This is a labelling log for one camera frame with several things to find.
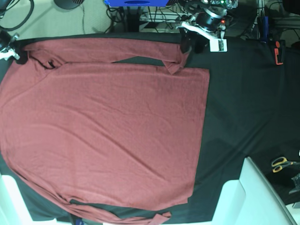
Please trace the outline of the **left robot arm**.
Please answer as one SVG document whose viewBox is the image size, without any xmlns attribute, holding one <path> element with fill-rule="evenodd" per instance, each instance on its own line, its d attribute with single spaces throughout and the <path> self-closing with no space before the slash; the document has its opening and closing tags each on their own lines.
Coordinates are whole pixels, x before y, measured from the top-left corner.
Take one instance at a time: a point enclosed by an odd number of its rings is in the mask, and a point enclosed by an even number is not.
<svg viewBox="0 0 300 225">
<path fill-rule="evenodd" d="M 206 45 L 211 52 L 227 52 L 225 31 L 230 17 L 228 10 L 238 6 L 236 0 L 179 0 L 178 4 L 187 13 L 177 29 L 181 35 L 180 50 L 186 53 L 195 45 L 198 53 Z"/>
</svg>

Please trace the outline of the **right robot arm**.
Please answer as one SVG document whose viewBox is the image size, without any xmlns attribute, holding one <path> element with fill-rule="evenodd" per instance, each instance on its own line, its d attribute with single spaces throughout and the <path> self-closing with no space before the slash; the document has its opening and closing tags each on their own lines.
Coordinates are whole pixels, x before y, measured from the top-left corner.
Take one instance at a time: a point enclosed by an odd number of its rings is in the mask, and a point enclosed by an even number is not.
<svg viewBox="0 0 300 225">
<path fill-rule="evenodd" d="M 25 64 L 27 53 L 22 50 L 19 39 L 21 27 L 31 17 L 35 3 L 32 0 L 2 0 L 0 2 L 0 58 Z"/>
</svg>

